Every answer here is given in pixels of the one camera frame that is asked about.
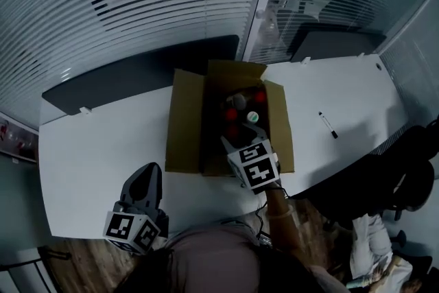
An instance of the black cable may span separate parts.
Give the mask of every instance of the black cable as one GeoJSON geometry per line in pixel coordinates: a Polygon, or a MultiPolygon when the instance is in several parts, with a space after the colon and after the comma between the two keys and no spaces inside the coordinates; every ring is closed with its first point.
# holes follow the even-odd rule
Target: black cable
{"type": "MultiPolygon", "coordinates": [[[[273,188],[268,188],[267,190],[273,190],[273,189],[282,189],[285,192],[285,199],[289,199],[290,196],[288,195],[287,191],[285,190],[285,188],[283,187],[273,187],[273,188]]],[[[256,215],[257,218],[259,218],[259,221],[261,221],[261,227],[259,228],[259,232],[256,234],[256,238],[259,239],[262,233],[262,228],[263,228],[263,220],[262,217],[259,216],[259,212],[265,208],[267,206],[267,202],[265,202],[265,204],[262,207],[259,207],[256,212],[254,213],[256,215]]]]}

